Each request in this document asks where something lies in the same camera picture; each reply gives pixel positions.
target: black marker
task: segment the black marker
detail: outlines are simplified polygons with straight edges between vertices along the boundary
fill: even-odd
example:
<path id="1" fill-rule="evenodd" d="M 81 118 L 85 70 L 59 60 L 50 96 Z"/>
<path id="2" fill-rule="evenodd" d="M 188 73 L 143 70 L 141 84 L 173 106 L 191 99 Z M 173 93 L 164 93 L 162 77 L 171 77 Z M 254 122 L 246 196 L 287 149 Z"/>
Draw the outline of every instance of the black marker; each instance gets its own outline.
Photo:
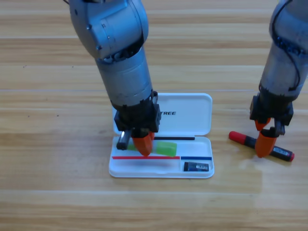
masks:
<path id="1" fill-rule="evenodd" d="M 236 131 L 232 131 L 229 133 L 229 139 L 240 144 L 243 144 L 250 148 L 255 148 L 256 139 L 250 136 L 246 136 L 244 134 L 238 133 Z M 274 156 L 278 159 L 292 162 L 295 154 L 289 150 L 274 146 L 273 151 L 270 153 L 271 156 Z"/>

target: cable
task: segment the cable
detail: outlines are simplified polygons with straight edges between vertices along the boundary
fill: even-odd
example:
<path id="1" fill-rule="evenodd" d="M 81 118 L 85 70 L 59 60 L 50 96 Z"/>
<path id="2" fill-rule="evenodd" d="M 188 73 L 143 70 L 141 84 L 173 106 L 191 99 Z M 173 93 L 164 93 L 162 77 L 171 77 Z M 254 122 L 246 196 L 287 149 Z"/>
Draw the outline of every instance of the cable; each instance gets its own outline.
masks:
<path id="1" fill-rule="evenodd" d="M 290 55 L 289 51 L 288 51 L 288 48 L 290 49 L 290 44 L 288 44 L 288 42 L 286 42 L 283 38 L 281 38 L 280 36 L 277 35 L 276 33 L 276 21 L 277 21 L 277 18 L 278 16 L 280 15 L 281 11 L 288 5 L 290 4 L 291 2 L 293 2 L 293 0 L 288 0 L 277 12 L 277 14 L 275 15 L 274 17 L 274 20 L 272 22 L 272 34 L 273 34 L 273 40 L 275 41 L 276 45 L 278 47 L 280 47 L 284 53 L 288 56 L 288 58 L 291 60 L 292 64 L 294 65 L 295 67 L 295 70 L 296 70 L 296 75 L 297 75 L 297 84 L 294 86 L 294 87 L 291 87 L 289 88 L 289 91 L 292 91 L 292 90 L 296 90 L 296 88 L 298 87 L 299 83 L 300 83 L 300 73 L 299 73 L 299 70 L 298 70 L 298 67 L 293 59 L 293 57 Z"/>

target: green eraser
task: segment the green eraser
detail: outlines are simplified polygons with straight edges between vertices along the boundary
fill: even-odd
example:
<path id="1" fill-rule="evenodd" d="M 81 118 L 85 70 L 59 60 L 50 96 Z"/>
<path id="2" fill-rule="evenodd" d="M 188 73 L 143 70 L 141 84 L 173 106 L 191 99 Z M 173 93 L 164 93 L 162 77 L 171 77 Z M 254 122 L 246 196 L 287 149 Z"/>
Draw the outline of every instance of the green eraser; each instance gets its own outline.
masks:
<path id="1" fill-rule="evenodd" d="M 137 151 L 133 143 L 128 145 L 127 150 Z M 152 153 L 174 157 L 177 155 L 177 144 L 159 141 L 153 146 Z"/>
<path id="2" fill-rule="evenodd" d="M 127 146 L 127 150 L 131 150 L 131 151 L 137 151 L 137 148 L 135 147 L 135 145 L 133 143 L 130 143 Z"/>
<path id="3" fill-rule="evenodd" d="M 177 144 L 172 142 L 157 142 L 156 154 L 174 157 L 177 155 Z"/>

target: gray robot arm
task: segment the gray robot arm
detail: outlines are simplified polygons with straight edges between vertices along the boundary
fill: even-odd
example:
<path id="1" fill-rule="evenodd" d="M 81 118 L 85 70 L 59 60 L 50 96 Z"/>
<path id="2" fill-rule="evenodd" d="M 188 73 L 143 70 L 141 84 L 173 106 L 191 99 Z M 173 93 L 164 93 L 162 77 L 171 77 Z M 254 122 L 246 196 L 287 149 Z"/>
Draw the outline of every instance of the gray robot arm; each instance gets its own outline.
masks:
<path id="1" fill-rule="evenodd" d="M 253 97 L 250 119 L 260 131 L 258 155 L 269 154 L 276 138 L 285 134 L 293 116 L 292 102 L 302 90 L 308 75 L 307 0 L 281 0 L 271 18 L 269 32 L 273 43 Z M 275 126 L 263 129 L 274 118 Z"/>
<path id="2" fill-rule="evenodd" d="M 161 115 L 143 47 L 149 27 L 141 1 L 70 0 L 69 6 L 74 29 L 117 110 L 117 128 L 126 132 L 118 149 L 127 148 L 130 136 L 146 139 L 158 132 Z"/>

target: wood grain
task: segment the wood grain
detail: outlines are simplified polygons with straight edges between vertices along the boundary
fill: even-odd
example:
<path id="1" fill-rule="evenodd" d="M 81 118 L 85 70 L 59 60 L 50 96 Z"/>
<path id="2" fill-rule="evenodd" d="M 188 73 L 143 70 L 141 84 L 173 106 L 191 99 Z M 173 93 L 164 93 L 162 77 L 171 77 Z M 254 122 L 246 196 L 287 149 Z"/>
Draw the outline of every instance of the wood grain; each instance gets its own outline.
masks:
<path id="1" fill-rule="evenodd" d="M 257 136 L 249 106 L 276 0 L 144 0 L 159 92 L 213 98 L 215 175 L 116 179 L 111 105 L 60 0 L 0 0 L 1 231 L 306 231 L 308 88 L 277 145 L 293 163 L 228 140 Z"/>

